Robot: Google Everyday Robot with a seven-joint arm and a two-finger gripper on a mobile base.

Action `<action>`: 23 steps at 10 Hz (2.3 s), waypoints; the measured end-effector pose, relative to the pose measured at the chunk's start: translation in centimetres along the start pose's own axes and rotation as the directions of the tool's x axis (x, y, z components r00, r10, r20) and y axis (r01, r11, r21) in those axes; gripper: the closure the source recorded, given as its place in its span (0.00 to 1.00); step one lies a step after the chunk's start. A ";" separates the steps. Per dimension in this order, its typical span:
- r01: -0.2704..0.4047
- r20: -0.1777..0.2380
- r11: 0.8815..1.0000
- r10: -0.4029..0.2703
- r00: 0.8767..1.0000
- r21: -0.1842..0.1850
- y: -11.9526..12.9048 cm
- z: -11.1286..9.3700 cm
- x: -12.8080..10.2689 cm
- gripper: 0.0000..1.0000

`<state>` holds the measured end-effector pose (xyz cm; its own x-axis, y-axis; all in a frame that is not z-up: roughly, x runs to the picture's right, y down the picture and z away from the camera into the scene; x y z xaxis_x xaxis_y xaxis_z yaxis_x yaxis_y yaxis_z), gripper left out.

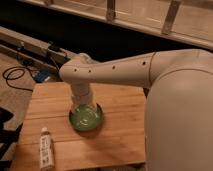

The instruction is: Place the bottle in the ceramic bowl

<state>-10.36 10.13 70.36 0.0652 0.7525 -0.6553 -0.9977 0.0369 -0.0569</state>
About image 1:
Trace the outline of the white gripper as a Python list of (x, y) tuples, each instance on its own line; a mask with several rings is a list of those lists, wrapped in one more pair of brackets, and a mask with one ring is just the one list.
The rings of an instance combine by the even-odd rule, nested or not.
[(86, 105), (93, 110), (96, 104), (93, 100), (93, 91), (89, 83), (71, 84), (71, 111), (74, 112), (80, 105)]

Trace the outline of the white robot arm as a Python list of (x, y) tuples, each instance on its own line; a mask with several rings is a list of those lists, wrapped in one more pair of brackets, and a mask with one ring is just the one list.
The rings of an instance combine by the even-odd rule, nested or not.
[(213, 52), (159, 51), (102, 63), (80, 53), (59, 74), (77, 104), (92, 101), (91, 83), (149, 90), (147, 171), (213, 171)]

